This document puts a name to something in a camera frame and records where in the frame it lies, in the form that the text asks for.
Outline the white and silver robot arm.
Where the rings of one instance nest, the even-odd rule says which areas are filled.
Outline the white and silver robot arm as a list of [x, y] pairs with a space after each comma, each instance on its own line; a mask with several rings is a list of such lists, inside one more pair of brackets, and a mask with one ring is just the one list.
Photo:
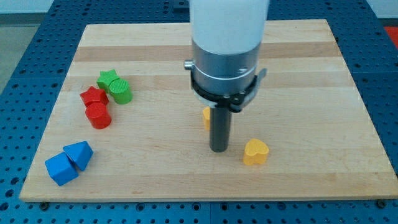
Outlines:
[[193, 58], [185, 68], [204, 104], [238, 113], [255, 97], [268, 7], [268, 0], [190, 0]]

